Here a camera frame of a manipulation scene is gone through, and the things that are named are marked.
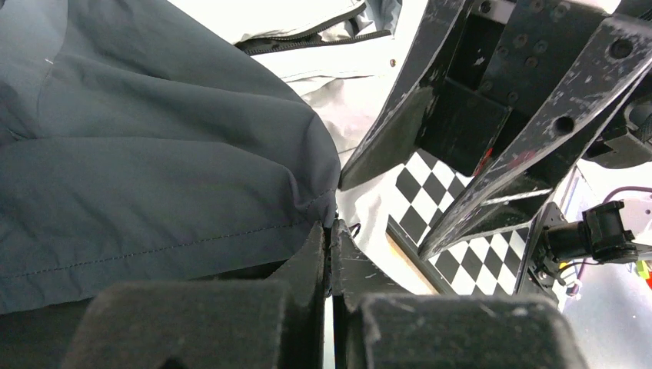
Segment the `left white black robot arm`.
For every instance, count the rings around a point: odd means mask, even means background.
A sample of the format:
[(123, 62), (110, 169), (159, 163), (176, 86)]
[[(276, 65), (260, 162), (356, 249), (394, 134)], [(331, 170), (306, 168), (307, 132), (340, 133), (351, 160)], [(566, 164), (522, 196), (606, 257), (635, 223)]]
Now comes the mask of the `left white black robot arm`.
[(117, 284), (90, 303), (65, 368), (321, 368), (324, 302), (337, 368), (584, 368), (553, 281), (576, 258), (650, 257), (640, 201), (567, 222), (549, 204), (534, 225), (514, 296), (415, 295), (337, 223), (262, 280)]

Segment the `grey gradient zip jacket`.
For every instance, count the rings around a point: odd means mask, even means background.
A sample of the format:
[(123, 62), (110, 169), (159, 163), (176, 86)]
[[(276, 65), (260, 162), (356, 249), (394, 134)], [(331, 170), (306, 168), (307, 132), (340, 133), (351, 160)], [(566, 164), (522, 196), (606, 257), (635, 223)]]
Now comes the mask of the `grey gradient zip jacket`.
[(1, 366), (64, 368), (116, 284), (265, 279), (346, 224), (426, 3), (3, 1)]

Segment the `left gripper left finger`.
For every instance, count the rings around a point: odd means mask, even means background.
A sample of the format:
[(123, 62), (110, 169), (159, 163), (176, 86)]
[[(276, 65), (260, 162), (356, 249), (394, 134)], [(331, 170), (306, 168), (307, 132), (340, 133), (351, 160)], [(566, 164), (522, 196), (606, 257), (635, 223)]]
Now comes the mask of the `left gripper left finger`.
[(64, 368), (320, 368), (324, 229), (265, 279), (116, 284), (88, 306)]

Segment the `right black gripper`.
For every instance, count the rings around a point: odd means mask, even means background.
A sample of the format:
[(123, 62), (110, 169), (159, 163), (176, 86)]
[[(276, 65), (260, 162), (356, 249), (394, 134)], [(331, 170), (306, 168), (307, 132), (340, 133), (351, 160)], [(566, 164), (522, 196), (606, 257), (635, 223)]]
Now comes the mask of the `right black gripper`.
[(651, 160), (651, 4), (429, 1), (381, 113), (341, 171), (347, 191), (420, 146), (481, 208), (532, 221), (572, 165)]

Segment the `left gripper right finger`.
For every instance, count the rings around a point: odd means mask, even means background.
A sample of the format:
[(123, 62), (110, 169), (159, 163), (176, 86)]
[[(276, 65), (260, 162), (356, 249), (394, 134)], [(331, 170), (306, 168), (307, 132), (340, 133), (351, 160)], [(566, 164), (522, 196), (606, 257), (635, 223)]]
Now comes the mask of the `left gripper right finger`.
[(583, 368), (568, 321), (541, 296), (416, 295), (331, 229), (338, 368)]

